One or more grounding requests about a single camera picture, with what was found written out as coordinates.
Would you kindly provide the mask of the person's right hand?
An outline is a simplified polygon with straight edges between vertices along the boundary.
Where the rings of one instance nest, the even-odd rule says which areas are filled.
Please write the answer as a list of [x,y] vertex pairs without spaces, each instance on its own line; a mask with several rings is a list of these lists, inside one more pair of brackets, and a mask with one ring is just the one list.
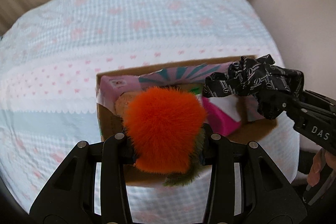
[[325,149],[320,149],[316,153],[313,151],[308,151],[309,156],[312,157],[312,163],[310,171],[307,175],[307,183],[309,186],[314,187],[319,183],[322,170],[322,153],[324,152],[324,159],[326,164],[333,170],[335,170],[335,155],[326,151]]

